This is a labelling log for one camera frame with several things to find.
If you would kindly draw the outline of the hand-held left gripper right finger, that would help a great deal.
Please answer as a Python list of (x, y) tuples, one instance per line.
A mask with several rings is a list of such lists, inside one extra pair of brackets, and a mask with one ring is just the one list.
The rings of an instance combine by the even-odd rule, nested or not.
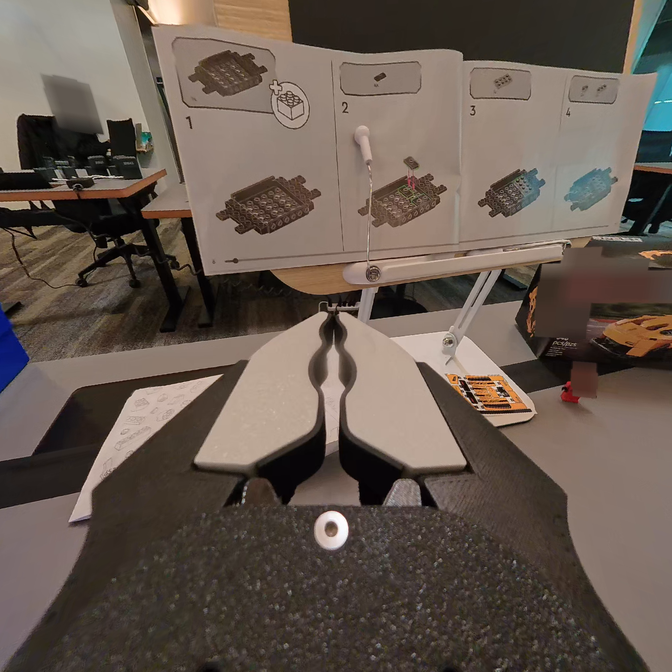
[(339, 461), (362, 505), (381, 505), (394, 483), (463, 475), (468, 461), (415, 359), (350, 315), (336, 316)]

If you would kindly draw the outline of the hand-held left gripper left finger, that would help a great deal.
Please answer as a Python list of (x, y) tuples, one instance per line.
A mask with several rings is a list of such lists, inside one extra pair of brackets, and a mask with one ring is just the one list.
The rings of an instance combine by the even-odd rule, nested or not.
[(319, 312), (264, 344), (248, 360), (194, 464), (268, 480), (281, 502), (322, 466), (329, 314)]

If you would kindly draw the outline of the instruction booklet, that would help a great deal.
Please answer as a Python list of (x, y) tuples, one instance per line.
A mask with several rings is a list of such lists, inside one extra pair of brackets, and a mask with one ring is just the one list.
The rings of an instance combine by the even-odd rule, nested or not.
[(617, 231), (657, 75), (153, 37), (205, 273), (524, 263)]

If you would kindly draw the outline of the wooden background desk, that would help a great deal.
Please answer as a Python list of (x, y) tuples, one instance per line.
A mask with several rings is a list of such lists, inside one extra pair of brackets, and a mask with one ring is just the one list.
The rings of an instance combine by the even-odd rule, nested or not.
[(75, 191), (60, 181), (56, 186), (45, 189), (2, 189), (2, 203), (18, 203), (29, 201), (85, 201), (117, 199), (130, 214), (132, 220), (140, 225), (140, 230), (145, 239), (150, 257), (154, 263), (164, 295), (167, 299), (168, 309), (159, 329), (160, 332), (174, 332), (177, 328), (184, 303), (188, 295), (188, 288), (180, 288), (173, 277), (169, 267), (169, 260), (165, 254), (161, 240), (156, 231), (155, 217), (146, 219), (141, 210), (145, 204), (141, 203), (141, 196), (148, 196), (156, 187), (159, 180), (167, 176), (166, 169), (143, 169), (142, 178), (139, 180), (127, 180), (122, 177), (95, 178), (95, 184), (91, 187)]

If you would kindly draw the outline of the orange sticker sheet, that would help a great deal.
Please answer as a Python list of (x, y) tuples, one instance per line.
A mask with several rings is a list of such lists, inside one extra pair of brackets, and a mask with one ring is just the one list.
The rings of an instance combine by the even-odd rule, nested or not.
[(531, 408), (501, 375), (446, 374), (451, 386), (483, 415), (516, 415)]

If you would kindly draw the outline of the white booklet stand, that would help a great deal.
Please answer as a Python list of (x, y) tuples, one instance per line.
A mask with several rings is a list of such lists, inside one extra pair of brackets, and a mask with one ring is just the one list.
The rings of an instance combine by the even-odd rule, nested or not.
[(358, 319), (365, 323), (370, 320), (374, 296), (381, 286), (479, 272), (475, 285), (453, 325), (442, 335), (441, 359), (438, 359), (437, 335), (431, 346), (429, 341), (422, 341), (418, 346), (418, 352), (429, 354), (429, 364), (444, 376), (446, 374), (503, 376), (531, 408), (529, 412), (516, 415), (485, 415), (495, 426), (504, 426), (530, 420), (536, 414), (534, 404), (526, 393), (511, 379), (506, 378), (492, 359), (466, 336), (466, 332), (502, 270), (518, 265), (560, 261), (565, 249), (571, 245), (570, 240), (560, 239), (505, 248), (476, 249), (466, 253), (442, 253), (374, 262), (368, 259), (350, 264), (327, 265), (326, 268), (334, 269), (335, 277), (345, 283), (346, 290), (362, 289)]

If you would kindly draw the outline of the black office chair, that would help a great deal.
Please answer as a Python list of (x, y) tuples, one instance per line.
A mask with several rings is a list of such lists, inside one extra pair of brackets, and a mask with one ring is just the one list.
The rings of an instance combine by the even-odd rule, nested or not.
[[(103, 168), (115, 167), (119, 176), (125, 179), (142, 178), (137, 161), (136, 127), (131, 119), (107, 121), (111, 156), (105, 160), (105, 166), (98, 161), (90, 161), (88, 167), (95, 169), (95, 174), (108, 176)], [(154, 197), (156, 182), (137, 189), (127, 197), (105, 197), (101, 199), (82, 199), (81, 195), (92, 191), (101, 181), (93, 181), (88, 188), (81, 186), (78, 197), (70, 200), (54, 201), (54, 208), (59, 216), (68, 220), (73, 232), (86, 232), (94, 240), (102, 253), (94, 253), (94, 261), (80, 271), (76, 285), (86, 287), (88, 274), (97, 268), (106, 266), (110, 261), (122, 258), (130, 274), (129, 286), (139, 288), (140, 282), (132, 263), (133, 256), (149, 256), (151, 250), (145, 245), (129, 243), (126, 237), (142, 232), (141, 209), (149, 204)]]
[(61, 160), (55, 117), (21, 114), (16, 120), (17, 147), (22, 170), (50, 167)]

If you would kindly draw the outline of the black-legged table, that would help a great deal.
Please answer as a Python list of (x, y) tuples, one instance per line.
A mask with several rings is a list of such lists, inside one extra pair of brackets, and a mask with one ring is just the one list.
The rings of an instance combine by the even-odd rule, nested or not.
[(189, 206), (186, 185), (181, 183), (169, 187), (157, 196), (149, 205), (142, 209), (146, 219), (179, 218), (181, 230), (186, 240), (191, 258), (192, 270), (196, 274), (203, 307), (199, 314), (197, 325), (199, 328), (212, 327), (215, 321), (215, 312), (219, 287), (204, 273), (200, 248), (197, 241), (196, 228)]

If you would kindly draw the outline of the yellow car picture box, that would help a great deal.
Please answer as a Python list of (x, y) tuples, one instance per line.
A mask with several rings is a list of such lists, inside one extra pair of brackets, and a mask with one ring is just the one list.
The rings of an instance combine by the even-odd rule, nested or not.
[(595, 237), (539, 266), (516, 315), (535, 356), (671, 369), (671, 242)]

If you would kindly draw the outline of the wide blue plastic bin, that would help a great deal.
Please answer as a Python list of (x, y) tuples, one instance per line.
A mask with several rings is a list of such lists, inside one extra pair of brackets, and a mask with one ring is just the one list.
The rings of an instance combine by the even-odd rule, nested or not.
[(29, 363), (29, 356), (1, 308), (1, 385), (3, 392)]

